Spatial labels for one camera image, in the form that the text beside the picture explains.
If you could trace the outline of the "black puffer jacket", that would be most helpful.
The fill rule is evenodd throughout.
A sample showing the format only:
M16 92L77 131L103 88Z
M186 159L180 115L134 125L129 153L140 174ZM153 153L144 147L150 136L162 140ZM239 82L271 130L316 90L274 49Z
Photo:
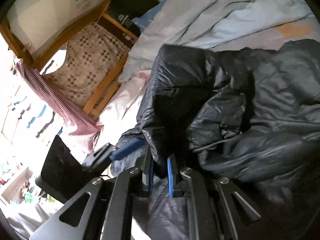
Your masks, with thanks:
M134 128L157 168L134 216L151 239L188 239L186 201L168 193L167 158L228 177L289 239L319 239L319 42L214 52L161 46Z

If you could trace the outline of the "white pink bed sheet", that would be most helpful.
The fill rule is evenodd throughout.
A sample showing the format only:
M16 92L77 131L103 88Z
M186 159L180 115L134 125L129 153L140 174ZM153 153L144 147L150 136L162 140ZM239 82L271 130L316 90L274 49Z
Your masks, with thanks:
M319 23L314 17L308 17L265 29L220 44L211 50L240 50L246 47L251 49L278 50L288 41L306 38L319 41ZM103 109L97 122L97 124L102 126L102 129L93 144L95 151L107 143L115 145L124 132L135 127L137 123L136 116L148 86L150 74L150 70L140 71L132 80L122 84Z

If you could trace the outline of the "red striped cloth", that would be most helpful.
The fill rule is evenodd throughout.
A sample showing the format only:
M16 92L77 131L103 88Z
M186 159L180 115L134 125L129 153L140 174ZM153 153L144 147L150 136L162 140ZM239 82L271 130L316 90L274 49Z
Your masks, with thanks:
M94 140L99 134L93 119L59 91L50 87L39 71L26 67L23 60L18 61L14 68L31 90L63 118L65 127L75 129L68 134L73 141L72 145L87 154L93 153Z

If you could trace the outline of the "checkered beige cushion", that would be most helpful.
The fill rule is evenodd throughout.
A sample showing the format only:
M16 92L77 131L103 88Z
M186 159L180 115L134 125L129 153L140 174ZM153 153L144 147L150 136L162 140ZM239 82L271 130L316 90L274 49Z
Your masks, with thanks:
M67 42L64 63L43 78L83 109L104 77L128 52L129 47L120 39L94 22Z

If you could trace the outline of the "black bag with logo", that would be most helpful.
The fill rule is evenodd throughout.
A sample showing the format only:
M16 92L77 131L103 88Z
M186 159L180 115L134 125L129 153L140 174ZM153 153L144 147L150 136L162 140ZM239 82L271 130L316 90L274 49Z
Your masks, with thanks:
M133 23L133 19L142 17L158 4L158 0L111 0L107 13L124 28L139 36L140 29Z

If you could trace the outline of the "light blue duvet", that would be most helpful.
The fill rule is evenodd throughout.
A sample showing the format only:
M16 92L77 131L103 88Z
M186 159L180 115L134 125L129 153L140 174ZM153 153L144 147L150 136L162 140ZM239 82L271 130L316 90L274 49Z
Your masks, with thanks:
M167 0L130 50L119 81L150 69L164 44L210 49L311 16L304 0Z

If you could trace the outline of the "patchwork pale quilt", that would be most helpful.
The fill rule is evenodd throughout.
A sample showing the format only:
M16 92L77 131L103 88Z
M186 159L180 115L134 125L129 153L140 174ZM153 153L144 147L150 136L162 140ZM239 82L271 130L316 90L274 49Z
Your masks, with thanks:
M105 0L16 0L7 13L10 29L33 58L73 22Z

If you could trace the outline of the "orange wooden bed frame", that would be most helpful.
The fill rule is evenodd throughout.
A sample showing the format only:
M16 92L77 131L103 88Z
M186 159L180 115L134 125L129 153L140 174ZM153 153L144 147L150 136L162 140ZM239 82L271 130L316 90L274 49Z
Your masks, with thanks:
M119 89L117 78L137 40L107 13L110 3L103 1L69 25L37 57L13 33L8 18L1 20L1 34L26 70L35 70L45 85L95 119Z

